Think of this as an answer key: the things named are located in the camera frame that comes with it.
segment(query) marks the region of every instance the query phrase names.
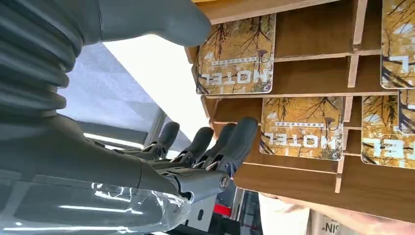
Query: metal screw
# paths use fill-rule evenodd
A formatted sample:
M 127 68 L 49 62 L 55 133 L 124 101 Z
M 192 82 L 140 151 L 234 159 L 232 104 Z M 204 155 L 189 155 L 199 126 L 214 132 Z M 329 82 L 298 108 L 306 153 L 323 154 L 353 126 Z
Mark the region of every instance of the metal screw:
M 224 174 L 220 179 L 220 187 L 222 189 L 227 189 L 229 186 L 229 182 L 230 182 L 229 175 Z

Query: wooden cubby shelf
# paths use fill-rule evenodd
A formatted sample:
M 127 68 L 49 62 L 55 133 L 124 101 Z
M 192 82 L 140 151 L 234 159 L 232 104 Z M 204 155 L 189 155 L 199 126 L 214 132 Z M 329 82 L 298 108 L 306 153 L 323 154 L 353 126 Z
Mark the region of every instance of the wooden cubby shelf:
M 410 203 L 414 171 L 365 164 L 356 156 L 345 156 L 340 193 L 333 190 L 332 174 L 254 164 L 242 164 L 235 183 L 248 190 L 415 222 L 415 204 Z
M 351 16 L 349 0 L 278 13 L 275 61 L 350 55 Z
M 267 94 L 205 95 L 217 137 L 242 117 L 258 121 L 235 175 L 240 188 L 415 223 L 415 171 L 361 160 L 362 96 L 397 95 L 380 86 L 382 1 L 218 0 L 198 6 L 213 24 L 277 13 L 273 86 Z M 197 47 L 186 48 L 197 62 Z M 344 96 L 341 161 L 259 152 L 262 99 Z
M 208 99 L 257 97 L 314 97 L 346 95 L 391 95 L 396 90 L 380 86 L 380 57 L 361 56 L 356 85 L 348 88 L 346 58 L 275 63 L 273 88 L 267 94 L 207 95 Z

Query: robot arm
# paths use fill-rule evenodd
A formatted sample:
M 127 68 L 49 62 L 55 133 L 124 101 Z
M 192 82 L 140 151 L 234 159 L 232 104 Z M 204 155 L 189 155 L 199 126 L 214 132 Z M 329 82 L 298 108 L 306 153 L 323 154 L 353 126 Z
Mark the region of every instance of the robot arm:
M 57 88 L 68 85 L 82 46 L 149 33 L 195 46 L 209 31 L 190 0 L 0 1 L 0 230 L 165 231 L 185 219 L 190 202 L 224 191 L 252 145 L 252 118 L 242 119 L 226 144 L 204 154 L 207 145 L 196 141 L 156 171 L 140 157 L 162 152 L 105 149 L 56 113 L 66 106 Z M 209 164 L 194 165 L 202 159 Z

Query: red object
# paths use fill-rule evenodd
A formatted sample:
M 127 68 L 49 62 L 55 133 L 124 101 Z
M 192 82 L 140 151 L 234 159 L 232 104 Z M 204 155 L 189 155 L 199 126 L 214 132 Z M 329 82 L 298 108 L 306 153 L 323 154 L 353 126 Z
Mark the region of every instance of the red object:
M 220 204 L 215 204 L 213 212 L 215 212 L 216 214 L 226 215 L 229 217 L 231 216 L 231 209 Z

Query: transparent plastic cover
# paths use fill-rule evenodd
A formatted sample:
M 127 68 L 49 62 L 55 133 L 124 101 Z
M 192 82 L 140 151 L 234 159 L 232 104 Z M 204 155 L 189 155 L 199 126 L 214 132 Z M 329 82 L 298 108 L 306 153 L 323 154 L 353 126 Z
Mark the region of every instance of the transparent plastic cover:
M 189 212 L 187 199 L 167 193 L 0 171 L 0 234 L 163 232 Z

